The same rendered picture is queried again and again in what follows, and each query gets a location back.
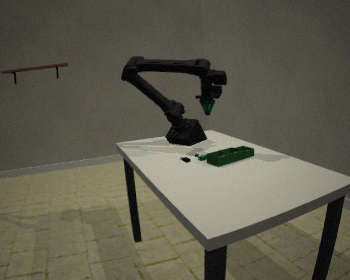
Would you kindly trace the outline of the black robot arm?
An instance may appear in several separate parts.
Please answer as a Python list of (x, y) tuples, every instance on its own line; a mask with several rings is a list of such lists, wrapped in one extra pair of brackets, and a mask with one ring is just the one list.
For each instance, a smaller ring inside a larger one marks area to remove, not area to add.
[[(147, 81), (145, 81), (138, 74), (138, 72), (151, 71), (187, 73), (195, 76), (199, 75), (201, 85), (210, 85), (212, 82), (214, 85), (227, 84), (227, 76), (225, 71), (209, 68), (210, 62), (207, 59), (155, 60), (144, 59), (143, 56), (135, 56), (131, 57), (128, 63), (125, 65), (125, 70), (123, 69), (121, 79), (134, 85), (143, 94), (156, 103), (163, 110), (167, 120), (172, 123), (172, 127), (170, 128), (172, 133), (174, 136), (178, 136), (192, 127), (187, 118), (183, 119), (182, 114), (185, 113), (183, 104), (176, 102), (175, 100), (170, 101), (167, 99)], [(208, 87), (210, 88), (209, 90)], [(213, 98), (218, 99), (220, 98), (221, 94), (222, 86), (201, 86), (201, 96), (212, 96)]]

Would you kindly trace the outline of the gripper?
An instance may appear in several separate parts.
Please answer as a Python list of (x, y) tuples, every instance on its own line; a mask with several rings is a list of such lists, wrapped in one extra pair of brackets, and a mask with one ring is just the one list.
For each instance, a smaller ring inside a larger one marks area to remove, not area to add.
[[(201, 96), (201, 95), (195, 96), (196, 99), (198, 99), (198, 97), (199, 97), (199, 99), (202, 99), (202, 100), (200, 100), (200, 104), (203, 107), (206, 116), (210, 115), (211, 110), (215, 104), (215, 100), (213, 100), (212, 96)], [(208, 101), (208, 102), (206, 102), (206, 101)], [(211, 102), (209, 102), (209, 101), (211, 101)], [(210, 104), (210, 108), (209, 108), (209, 104)], [(208, 110), (209, 110), (209, 113), (208, 113)]]

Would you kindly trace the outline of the green 9v battery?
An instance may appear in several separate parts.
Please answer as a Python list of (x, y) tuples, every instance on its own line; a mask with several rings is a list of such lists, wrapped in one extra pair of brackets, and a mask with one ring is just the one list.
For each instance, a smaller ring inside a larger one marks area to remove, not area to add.
[(198, 156), (198, 160), (206, 160), (207, 159), (207, 155), (201, 155), (201, 156)]

